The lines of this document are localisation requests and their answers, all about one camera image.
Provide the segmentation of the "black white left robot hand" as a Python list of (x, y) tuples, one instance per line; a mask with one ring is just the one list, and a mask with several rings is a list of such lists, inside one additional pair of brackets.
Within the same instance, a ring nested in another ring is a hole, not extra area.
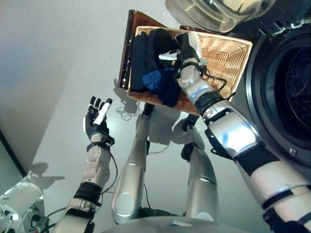
[(87, 107), (87, 113), (83, 118), (83, 131), (92, 140), (97, 134), (108, 135), (109, 129), (106, 124), (106, 115), (112, 105), (113, 100), (107, 98), (102, 101), (100, 98), (92, 96)]

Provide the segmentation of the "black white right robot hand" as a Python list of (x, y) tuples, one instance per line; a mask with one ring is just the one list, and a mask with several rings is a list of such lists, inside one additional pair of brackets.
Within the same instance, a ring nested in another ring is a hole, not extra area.
[(174, 49), (160, 54), (158, 58), (164, 61), (178, 61), (183, 63), (187, 59), (196, 59), (197, 62), (202, 58), (202, 46), (196, 32), (189, 31), (178, 34), (174, 37)]

